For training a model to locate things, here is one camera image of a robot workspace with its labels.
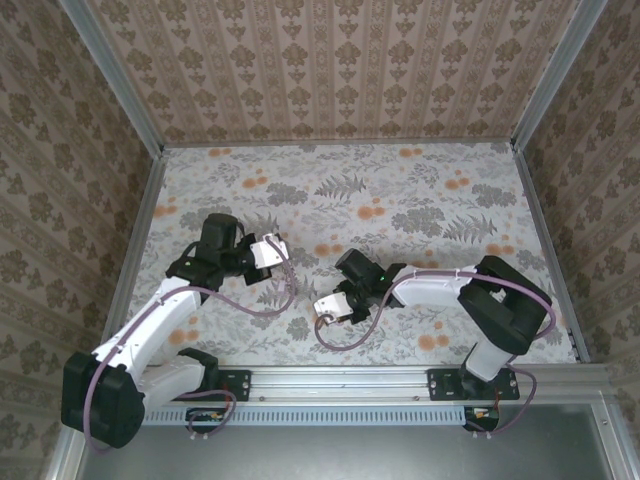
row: floral wallpaper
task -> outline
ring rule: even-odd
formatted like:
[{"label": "floral wallpaper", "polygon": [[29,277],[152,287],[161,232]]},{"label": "floral wallpaper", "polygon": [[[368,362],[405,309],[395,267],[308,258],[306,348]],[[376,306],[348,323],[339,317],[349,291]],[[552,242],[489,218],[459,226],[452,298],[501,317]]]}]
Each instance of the floral wallpaper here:
[{"label": "floral wallpaper", "polygon": [[0,2],[0,478],[38,478],[100,340],[150,159],[55,1]]},{"label": "floral wallpaper", "polygon": [[595,361],[640,447],[640,2],[610,0],[526,148]]},{"label": "floral wallpaper", "polygon": [[[355,247],[382,266],[477,264],[500,255],[553,296],[545,259],[511,149],[497,144],[324,145],[165,150],[168,162],[130,315],[168,265],[200,237],[211,212],[237,216],[247,232],[280,232],[297,277],[293,306],[260,319],[208,300],[169,336],[162,362],[186,346],[226,365],[415,365],[461,363],[480,330],[462,308],[394,309],[352,352],[333,353],[313,334],[312,304],[341,281],[335,262]],[[255,309],[282,305],[285,276],[221,291]],[[555,308],[560,312],[557,301]],[[369,322],[325,330],[352,343]],[[575,362],[564,324],[521,359]]]},{"label": "floral wallpaper", "polygon": [[577,0],[88,0],[169,144],[509,137]]}]

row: patterned wall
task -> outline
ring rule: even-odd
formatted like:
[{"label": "patterned wall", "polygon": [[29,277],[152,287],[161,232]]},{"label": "patterned wall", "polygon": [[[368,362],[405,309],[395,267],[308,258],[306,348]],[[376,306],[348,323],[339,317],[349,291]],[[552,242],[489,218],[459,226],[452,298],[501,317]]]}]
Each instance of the patterned wall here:
[{"label": "patterned wall", "polygon": [[167,143],[508,137],[576,0],[89,0]]},{"label": "patterned wall", "polygon": [[0,477],[36,478],[100,339],[150,160],[57,2],[0,2]]},{"label": "patterned wall", "polygon": [[526,155],[595,361],[640,446],[640,2],[610,0]]}]

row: floral tablecloth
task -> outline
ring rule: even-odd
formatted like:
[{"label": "floral tablecloth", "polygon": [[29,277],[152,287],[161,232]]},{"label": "floral tablecloth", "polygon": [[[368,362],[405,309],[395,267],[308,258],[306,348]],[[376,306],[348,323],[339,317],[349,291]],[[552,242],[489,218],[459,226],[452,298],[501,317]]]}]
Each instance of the floral tablecloth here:
[{"label": "floral tablecloth", "polygon": [[[252,318],[208,300],[165,342],[154,361],[186,346],[226,365],[414,365],[460,363],[480,331],[462,308],[385,312],[369,341],[329,352],[313,334],[312,303],[341,280],[333,265],[351,247],[385,267],[462,267],[500,255],[554,297],[547,265],[511,150],[505,144],[318,145],[165,150],[168,162],[129,315],[200,235],[211,212],[238,217],[247,232],[280,232],[297,276],[294,305]],[[221,289],[254,309],[284,303],[284,272],[252,287]],[[324,329],[338,344],[369,326]],[[529,363],[572,363],[562,319],[537,341]]]}]

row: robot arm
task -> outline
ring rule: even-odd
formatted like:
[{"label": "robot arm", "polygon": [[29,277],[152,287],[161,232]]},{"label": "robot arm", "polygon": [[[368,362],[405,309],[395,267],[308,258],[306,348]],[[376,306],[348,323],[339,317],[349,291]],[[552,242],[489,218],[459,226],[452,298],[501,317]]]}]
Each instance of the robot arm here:
[{"label": "robot arm", "polygon": [[[194,349],[181,351],[169,363],[147,368],[153,354],[171,331],[186,321],[206,301],[208,295],[183,291],[161,302],[163,295],[185,286],[218,291],[224,278],[243,275],[247,285],[271,277],[270,267],[283,259],[267,242],[275,244],[288,258],[286,245],[274,235],[256,241],[254,234],[236,244],[238,220],[230,215],[211,214],[205,220],[199,242],[192,244],[166,272],[158,290],[147,304],[118,333],[91,355],[77,352],[65,364],[63,373],[62,422],[83,431],[83,410],[94,372],[108,355],[91,408],[92,436],[122,447],[135,435],[146,409],[157,407],[199,388],[215,389],[217,372],[214,357]],[[190,256],[195,246],[195,254]],[[160,303],[124,342],[121,339],[154,303]]]},{"label": "robot arm", "polygon": [[[326,323],[350,320],[359,323],[369,316],[369,308],[401,308],[412,305],[461,306],[482,330],[483,338],[476,343],[465,360],[460,376],[466,388],[477,388],[491,382],[501,368],[516,355],[529,350],[545,316],[546,310],[530,297],[511,289],[492,285],[466,276],[419,276],[423,271],[405,264],[392,264],[386,271],[371,262],[358,250],[349,250],[336,263],[346,277],[332,295],[314,304],[318,315],[329,315]],[[551,305],[549,296],[502,259],[486,256],[478,265],[457,272],[479,273],[507,280],[536,293]],[[391,285],[402,277],[411,278],[395,287],[385,305],[382,298]]]}]

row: cable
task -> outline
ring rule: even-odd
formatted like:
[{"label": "cable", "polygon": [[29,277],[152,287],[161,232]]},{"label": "cable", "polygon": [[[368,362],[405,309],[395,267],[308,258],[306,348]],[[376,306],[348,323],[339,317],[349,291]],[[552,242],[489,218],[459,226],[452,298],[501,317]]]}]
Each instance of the cable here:
[{"label": "cable", "polygon": [[[224,426],[227,423],[229,423],[229,421],[231,420],[231,417],[233,416],[233,412],[236,411],[236,406],[238,405],[238,399],[236,398],[235,394],[230,390],[207,390],[205,392],[198,392],[198,393],[185,393],[184,395],[180,395],[179,397],[177,397],[176,400],[188,400],[190,398],[208,397],[209,395],[226,395],[228,397],[231,397],[231,408],[227,411],[227,414],[222,419],[222,421],[211,432],[207,433],[208,436],[211,436],[211,435],[216,435],[217,433],[220,433],[220,430],[222,430]],[[203,413],[207,413],[206,410],[200,410],[198,412],[194,412],[189,416],[189,423],[187,425],[187,430],[189,430],[189,433],[192,435],[192,438],[193,438],[193,435],[195,435],[196,433],[193,431],[193,420],[196,417],[199,417],[200,415],[202,415]]]},{"label": "cable", "polygon": [[214,298],[217,298],[218,300],[222,300],[223,302],[227,303],[228,305],[231,305],[232,307],[234,307],[237,310],[240,310],[241,312],[247,313],[249,315],[253,315],[255,317],[261,317],[261,318],[275,317],[277,315],[280,315],[282,312],[284,312],[291,306],[291,304],[295,300],[295,285],[296,285],[293,267],[291,266],[291,262],[287,259],[287,257],[282,252],[282,250],[280,250],[280,248],[274,242],[272,242],[269,237],[266,237],[265,241],[267,242],[267,244],[269,244],[271,248],[273,248],[276,251],[278,255],[280,255],[280,258],[282,258],[282,265],[284,266],[284,269],[287,273],[287,278],[289,280],[288,284],[289,284],[290,295],[286,303],[277,310],[267,311],[267,312],[256,312],[254,310],[243,307],[239,303],[234,302],[233,300],[225,297],[221,293],[218,293],[206,288],[202,288],[202,287],[192,287],[192,286],[179,287],[162,295],[156,302],[151,304],[149,308],[147,308],[144,312],[140,314],[138,319],[122,335],[120,340],[118,340],[118,342],[113,346],[111,351],[109,351],[109,353],[104,358],[104,360],[100,362],[100,365],[98,365],[98,368],[96,369],[95,373],[91,377],[91,381],[89,382],[89,387],[87,388],[87,395],[84,399],[84,410],[82,412],[82,429],[84,431],[84,438],[87,442],[87,445],[96,455],[103,455],[109,450],[111,450],[111,448],[98,447],[93,441],[93,437],[91,436],[91,403],[93,401],[93,395],[95,394],[98,382],[100,381],[100,377],[104,373],[109,362],[113,360],[113,358],[121,351],[121,347],[124,346],[124,344],[127,342],[129,337],[133,335],[133,333],[138,329],[138,327],[142,325],[142,323],[149,317],[149,315],[151,315],[155,311],[156,308],[158,308],[160,305],[162,305],[164,302],[169,300],[174,295],[177,295],[178,293],[182,293],[182,292],[205,293]]},{"label": "cable", "polygon": [[[404,275],[404,276],[400,277],[398,280],[396,280],[395,282],[393,282],[393,284],[385,292],[384,297],[382,297],[382,301],[380,302],[380,305],[386,305],[387,304],[387,300],[389,299],[389,296],[391,295],[393,290],[398,285],[400,285],[401,283],[405,282],[406,280],[410,280],[412,278],[428,277],[428,276],[448,276],[448,277],[473,278],[473,279],[476,279],[476,280],[482,280],[482,281],[487,282],[487,283],[493,283],[494,285],[500,285],[500,286],[505,287],[505,288],[511,288],[511,289],[516,290],[516,291],[518,291],[520,293],[523,293],[524,295],[527,295],[529,298],[531,298],[531,299],[535,300],[537,303],[539,303],[546,310],[546,312],[549,314],[549,324],[544,329],[542,329],[540,332],[538,332],[536,334],[536,336],[534,337],[534,340],[537,340],[537,339],[539,339],[541,337],[544,337],[549,332],[551,332],[556,326],[556,323],[557,323],[556,313],[551,308],[551,305],[549,305],[547,302],[545,302],[545,300],[542,297],[540,297],[540,295],[538,295],[537,293],[533,292],[532,290],[529,290],[526,287],[518,285],[517,283],[510,282],[508,280],[503,280],[501,278],[494,278],[494,277],[490,277],[488,275],[481,275],[479,273],[473,273],[473,272],[460,272],[460,271],[456,271],[456,270],[422,270],[422,271],[414,272],[414,273],[409,274],[409,275]],[[381,306],[378,309],[378,312],[376,313],[376,316],[373,319],[373,322],[372,322],[371,326],[369,327],[369,330],[367,330],[365,332],[365,334],[360,338],[360,340],[358,340],[357,342],[355,342],[355,343],[353,343],[351,345],[347,345],[347,346],[344,346],[344,347],[338,347],[336,345],[331,345],[330,343],[327,343],[320,336],[320,328],[322,326],[322,321],[325,318],[332,318],[332,316],[329,315],[329,314],[320,315],[317,318],[316,323],[314,325],[314,332],[315,332],[316,338],[318,339],[318,342],[323,347],[325,347],[325,348],[327,348],[327,349],[329,349],[331,351],[334,351],[334,352],[346,352],[346,351],[349,351],[349,350],[353,350],[354,348],[357,348],[360,345],[362,345],[364,342],[366,342],[367,339],[371,336],[371,334],[375,330],[376,326],[378,325],[378,322],[380,321],[380,317],[382,317],[382,311],[383,311],[383,307]],[[531,402],[533,401],[533,397],[536,394],[536,390],[538,388],[538,381],[536,380],[536,377],[532,373],[527,372],[526,370],[522,370],[520,368],[517,368],[517,367],[514,367],[513,365],[511,365],[511,362],[514,360],[515,357],[516,357],[515,355],[512,356],[507,361],[506,366],[507,366],[507,368],[509,368],[511,371],[513,371],[515,373],[519,373],[521,375],[525,375],[525,376],[529,377],[531,379],[531,382],[532,382],[531,391],[529,392],[529,396],[525,400],[524,404],[522,405],[522,408],[518,411],[516,416],[513,419],[511,419],[511,421],[509,421],[506,425],[504,425],[502,427],[499,427],[498,429],[494,430],[493,432],[486,432],[487,438],[491,438],[492,435],[499,435],[500,433],[503,433],[503,432],[507,431],[508,429],[510,429],[511,427],[513,427],[520,420],[520,418],[522,418],[524,413],[527,411],[527,409],[531,405]],[[479,425],[477,425],[474,422],[469,422],[468,421],[467,423],[469,423],[469,425],[477,428],[480,431],[485,431],[482,427],[480,427]]]},{"label": "cable", "polygon": [[[487,282],[487,283],[493,283],[494,285],[500,285],[501,287],[511,288],[511,289],[516,290],[516,291],[518,291],[520,293],[523,293],[524,295],[527,295],[531,299],[533,299],[536,302],[538,302],[546,310],[546,312],[549,314],[549,318],[550,318],[549,325],[547,325],[542,331],[540,331],[534,337],[534,339],[538,339],[540,337],[545,336],[547,333],[549,333],[551,330],[553,330],[555,328],[555,326],[556,326],[556,313],[551,308],[551,305],[549,305],[547,302],[545,302],[544,299],[542,297],[540,297],[540,295],[538,295],[537,293],[529,290],[526,287],[518,285],[517,283],[510,282],[508,280],[503,280],[501,278],[494,278],[494,277],[490,277],[488,275],[481,275],[479,273],[473,273],[473,272],[460,272],[460,271],[456,271],[456,270],[422,270],[422,271],[418,271],[418,272],[411,273],[411,274],[408,274],[408,275],[404,275],[404,276],[400,277],[398,280],[396,280],[395,282],[393,282],[393,284],[385,292],[384,297],[382,297],[382,301],[380,302],[380,305],[386,305],[387,304],[387,300],[389,299],[389,296],[391,296],[391,293],[393,293],[393,290],[398,285],[400,285],[401,283],[403,283],[403,282],[405,282],[407,280],[411,280],[411,279],[416,278],[416,277],[430,277],[430,276],[473,278],[473,279],[476,279],[476,280],[482,280],[482,281]],[[333,352],[348,352],[349,350],[353,350],[354,348],[358,348],[360,345],[362,345],[364,342],[367,341],[367,339],[371,336],[373,331],[378,326],[378,322],[380,321],[380,317],[382,317],[383,310],[384,310],[384,308],[382,306],[378,309],[378,312],[376,313],[376,316],[374,317],[373,322],[371,323],[371,326],[369,327],[369,330],[367,330],[365,332],[365,334],[360,338],[360,340],[358,340],[355,343],[352,343],[351,345],[346,345],[344,347],[339,347],[337,345],[331,345],[330,343],[326,342],[322,338],[322,336],[320,335],[320,328],[322,327],[323,320],[325,318],[332,318],[332,317],[331,317],[331,315],[328,315],[328,314],[320,315],[317,318],[316,323],[314,325],[314,332],[315,332],[315,335],[316,335],[316,339],[318,340],[318,343],[320,343],[320,345],[322,345],[326,349],[331,350]]]}]

